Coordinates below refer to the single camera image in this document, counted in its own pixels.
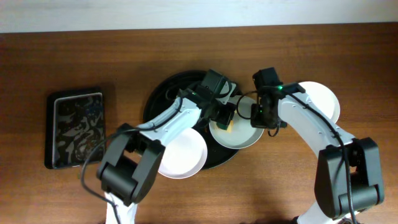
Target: white wall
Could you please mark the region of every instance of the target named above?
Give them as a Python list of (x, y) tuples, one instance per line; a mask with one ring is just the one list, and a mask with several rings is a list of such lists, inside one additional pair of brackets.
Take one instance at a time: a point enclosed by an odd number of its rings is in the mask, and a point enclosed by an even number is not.
[(0, 0), (0, 32), (398, 21), (398, 0)]

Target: black tray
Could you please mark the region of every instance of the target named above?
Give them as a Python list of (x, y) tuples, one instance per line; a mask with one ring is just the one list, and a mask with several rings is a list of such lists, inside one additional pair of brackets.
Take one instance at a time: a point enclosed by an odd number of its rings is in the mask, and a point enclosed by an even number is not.
[[(177, 96), (179, 89), (186, 89), (189, 84), (202, 81), (206, 72), (200, 70), (186, 71), (178, 73), (164, 80), (150, 95), (144, 109), (144, 122), (154, 119), (161, 112), (169, 108), (173, 99)], [(238, 87), (231, 96), (241, 94)], [(213, 138), (208, 129), (208, 121), (202, 121), (196, 124), (193, 129), (198, 131), (206, 141), (207, 160), (202, 169), (210, 169), (219, 166), (230, 160), (239, 151), (237, 149), (228, 149)]]

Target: round black tray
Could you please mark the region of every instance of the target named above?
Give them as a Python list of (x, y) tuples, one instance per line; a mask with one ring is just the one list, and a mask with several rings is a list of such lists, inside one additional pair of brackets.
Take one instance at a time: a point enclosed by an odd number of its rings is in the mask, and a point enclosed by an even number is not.
[[(202, 81), (206, 72), (200, 70), (186, 71), (178, 73), (164, 80), (150, 95), (144, 109), (144, 122), (154, 119), (161, 112), (169, 108), (179, 89), (186, 89), (189, 84)], [(239, 90), (234, 91), (235, 94), (241, 94)], [(239, 151), (237, 149), (228, 149), (213, 138), (208, 129), (208, 121), (196, 124), (193, 129), (198, 131), (206, 141), (207, 160), (202, 169), (209, 169), (219, 166), (230, 160)]]

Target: white plate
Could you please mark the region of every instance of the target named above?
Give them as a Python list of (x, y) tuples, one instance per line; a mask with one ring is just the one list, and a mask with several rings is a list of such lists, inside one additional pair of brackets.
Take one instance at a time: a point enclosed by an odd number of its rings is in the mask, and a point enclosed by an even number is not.
[(340, 116), (340, 104), (336, 95), (321, 83), (300, 82), (299, 84), (305, 88), (305, 92), (310, 96), (312, 103), (334, 123), (337, 122)]
[(183, 179), (196, 174), (207, 158), (204, 138), (188, 128), (171, 141), (165, 149), (159, 173), (173, 179)]
[[(230, 103), (236, 104), (240, 96), (229, 99)], [(250, 117), (251, 105), (256, 101), (245, 96), (239, 102), (239, 112), (242, 116)], [(209, 129), (214, 139), (222, 146), (230, 149), (243, 149), (253, 145), (263, 134), (264, 129), (253, 128), (250, 120), (241, 118), (237, 113), (233, 117), (232, 131), (229, 133), (217, 127), (216, 122), (210, 121)]]

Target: brown table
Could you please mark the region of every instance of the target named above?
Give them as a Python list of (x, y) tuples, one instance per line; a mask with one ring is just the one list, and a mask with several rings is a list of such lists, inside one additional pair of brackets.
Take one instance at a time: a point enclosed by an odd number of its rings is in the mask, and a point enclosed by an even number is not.
[[(338, 124), (380, 147), (386, 201), (358, 215), (398, 220), (398, 23), (215, 29), (1, 34), (0, 223), (100, 223), (106, 205), (86, 193), (79, 168), (43, 165), (45, 101), (52, 91), (100, 85), (107, 132), (137, 125), (151, 91), (190, 69), (215, 68), (254, 89), (251, 75), (275, 67), (288, 83), (312, 80), (340, 100)], [(100, 190), (91, 166), (87, 181)], [(283, 129), (215, 169), (158, 176), (138, 223), (263, 223), (302, 214), (314, 202), (317, 160)]]

